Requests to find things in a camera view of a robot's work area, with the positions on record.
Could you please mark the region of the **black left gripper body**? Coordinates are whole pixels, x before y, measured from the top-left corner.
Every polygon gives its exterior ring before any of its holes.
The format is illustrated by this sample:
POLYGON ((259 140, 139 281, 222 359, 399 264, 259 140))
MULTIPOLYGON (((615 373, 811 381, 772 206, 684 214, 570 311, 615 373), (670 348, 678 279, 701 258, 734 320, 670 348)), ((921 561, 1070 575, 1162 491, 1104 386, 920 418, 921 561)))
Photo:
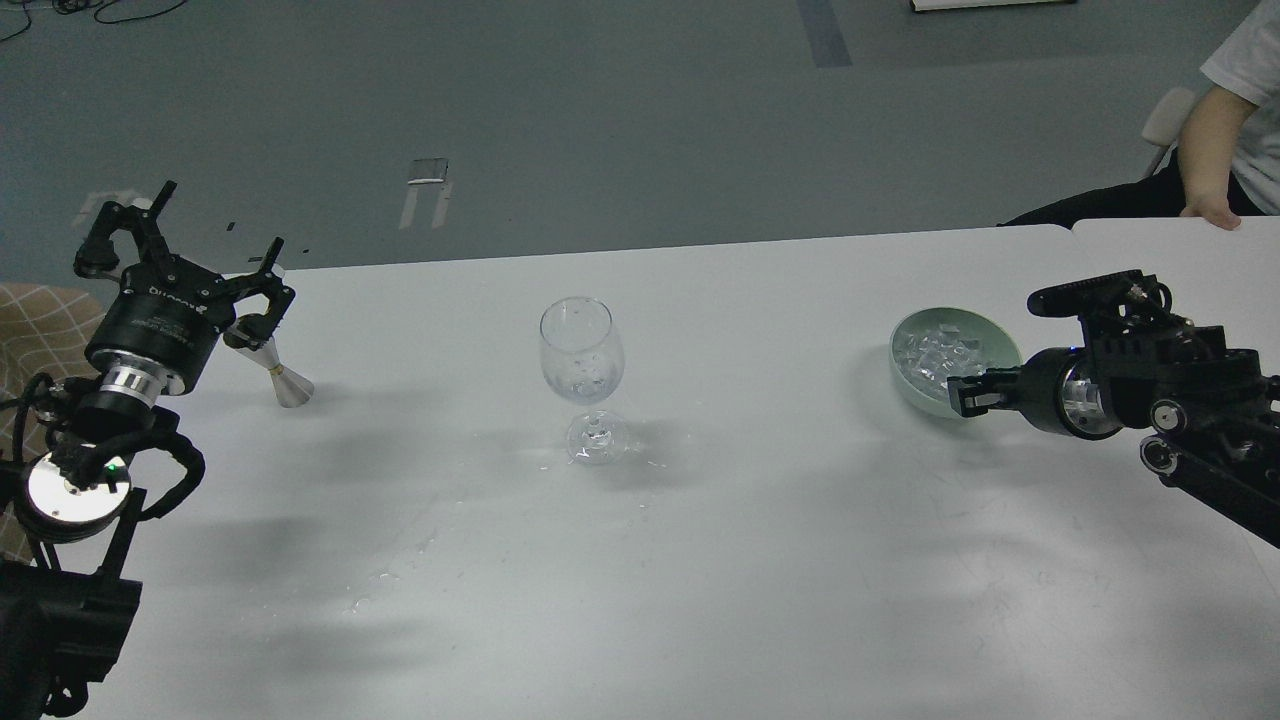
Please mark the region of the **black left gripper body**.
POLYGON ((143 357, 166 372, 166 395, 195 389, 220 333, 236 319, 223 281, 196 265, 179 265, 168 275, 150 265, 128 266, 84 355, 99 372, 113 359, 143 357))

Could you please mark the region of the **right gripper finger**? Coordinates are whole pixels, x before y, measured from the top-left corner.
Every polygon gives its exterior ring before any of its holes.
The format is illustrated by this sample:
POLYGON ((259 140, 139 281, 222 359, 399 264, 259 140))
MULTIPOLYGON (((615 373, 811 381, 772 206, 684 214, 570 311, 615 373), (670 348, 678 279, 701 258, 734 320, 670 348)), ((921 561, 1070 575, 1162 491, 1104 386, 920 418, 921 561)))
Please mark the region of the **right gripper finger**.
POLYGON ((950 375, 946 389, 950 407, 965 419, 993 410, 1021 411, 1019 380, 1023 366, 991 368, 975 375, 950 375))

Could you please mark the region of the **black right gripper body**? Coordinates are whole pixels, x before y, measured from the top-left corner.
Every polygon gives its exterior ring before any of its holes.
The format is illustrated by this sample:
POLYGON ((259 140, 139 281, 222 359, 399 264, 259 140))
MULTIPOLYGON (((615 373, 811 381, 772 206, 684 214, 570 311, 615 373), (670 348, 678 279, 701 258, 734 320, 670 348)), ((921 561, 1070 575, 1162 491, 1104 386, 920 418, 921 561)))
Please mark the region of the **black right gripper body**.
POLYGON ((1015 409, 1037 429, 1078 439, 1107 439, 1123 429, 1102 404, 1083 348, 1046 348, 1023 366, 1015 409))

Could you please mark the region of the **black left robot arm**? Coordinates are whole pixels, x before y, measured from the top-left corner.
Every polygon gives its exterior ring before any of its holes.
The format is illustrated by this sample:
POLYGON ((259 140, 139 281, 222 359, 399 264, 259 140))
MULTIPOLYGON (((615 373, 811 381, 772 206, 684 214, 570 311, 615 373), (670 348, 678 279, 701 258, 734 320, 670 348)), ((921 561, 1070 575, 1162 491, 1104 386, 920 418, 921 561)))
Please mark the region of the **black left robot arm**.
POLYGON ((14 442, 35 414, 44 455, 3 460, 3 507, 33 557, 3 562, 3 716, 70 717, 115 666, 142 585, 122 573, 136 529, 200 486, 204 455, 160 398, 195 389, 216 343, 271 377, 298 407, 314 384, 285 366, 274 334, 294 300, 275 238, 256 272, 227 278, 175 252, 159 218, 177 183, 151 201, 106 201, 76 254, 74 273, 106 278, 116 297, 90 336, 91 377, 33 375, 14 410, 14 442))

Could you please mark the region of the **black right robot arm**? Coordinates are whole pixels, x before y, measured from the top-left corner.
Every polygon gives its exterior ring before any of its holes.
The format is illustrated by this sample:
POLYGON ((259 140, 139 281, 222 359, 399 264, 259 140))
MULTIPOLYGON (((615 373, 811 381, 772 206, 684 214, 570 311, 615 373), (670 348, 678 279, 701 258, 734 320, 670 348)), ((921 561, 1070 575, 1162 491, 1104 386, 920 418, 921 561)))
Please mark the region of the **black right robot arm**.
POLYGON ((950 377, 959 416, 1015 411, 1087 441, 1148 430, 1139 456, 1164 486, 1277 546, 1277 378, 1262 373, 1256 350, 1178 315, 1167 286, 1138 269, 1038 290, 1027 306, 1078 319, 1082 342, 950 377))

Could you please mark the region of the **person's hand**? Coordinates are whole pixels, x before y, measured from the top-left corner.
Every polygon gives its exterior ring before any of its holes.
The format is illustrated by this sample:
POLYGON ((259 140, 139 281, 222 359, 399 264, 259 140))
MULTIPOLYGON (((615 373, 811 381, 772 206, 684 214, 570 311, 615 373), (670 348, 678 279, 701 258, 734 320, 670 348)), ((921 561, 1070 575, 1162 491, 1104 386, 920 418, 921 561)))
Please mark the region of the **person's hand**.
POLYGON ((1224 231, 1235 231, 1242 224, 1242 217, 1233 211, 1229 197, 1215 193, 1201 193, 1187 200, 1179 213, 1180 218, 1199 218, 1224 231))

